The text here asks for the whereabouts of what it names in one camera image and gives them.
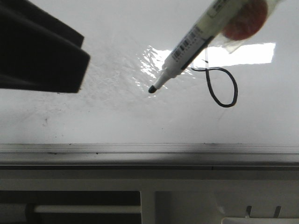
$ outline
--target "whiteboard marker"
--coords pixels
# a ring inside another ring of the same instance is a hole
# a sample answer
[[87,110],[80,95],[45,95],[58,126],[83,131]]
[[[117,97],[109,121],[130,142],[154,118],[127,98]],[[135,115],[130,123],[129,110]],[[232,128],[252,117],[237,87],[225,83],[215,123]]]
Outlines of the whiteboard marker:
[[166,58],[160,77],[149,93],[156,92],[169,79],[180,75],[249,1],[215,0]]

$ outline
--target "whiteboard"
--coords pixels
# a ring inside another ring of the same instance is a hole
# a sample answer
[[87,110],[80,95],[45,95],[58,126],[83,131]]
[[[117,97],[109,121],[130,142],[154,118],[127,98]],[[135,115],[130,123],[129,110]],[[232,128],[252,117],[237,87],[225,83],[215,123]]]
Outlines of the whiteboard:
[[[230,109],[213,101],[204,74],[190,70],[156,95],[147,92],[210,1],[32,2],[84,35],[83,49],[92,59],[78,94],[0,90],[2,144],[299,143],[299,1],[282,2],[245,43],[272,46],[249,57],[263,52],[267,60],[220,64],[239,86]],[[211,76],[216,94],[229,103],[229,78]]]

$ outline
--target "barcode label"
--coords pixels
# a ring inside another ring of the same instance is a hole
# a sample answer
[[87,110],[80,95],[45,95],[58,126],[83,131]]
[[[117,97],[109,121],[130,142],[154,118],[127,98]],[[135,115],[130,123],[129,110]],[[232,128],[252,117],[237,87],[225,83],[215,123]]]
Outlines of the barcode label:
[[228,0],[218,0],[216,3],[210,8],[208,11],[208,15],[210,17],[215,17],[224,7],[224,5],[228,2]]
[[202,40],[201,38],[202,31],[197,25],[195,25],[190,32],[185,36],[182,42],[174,49],[172,52],[172,57],[177,62],[179,59],[188,51],[188,49],[197,42],[197,40]]

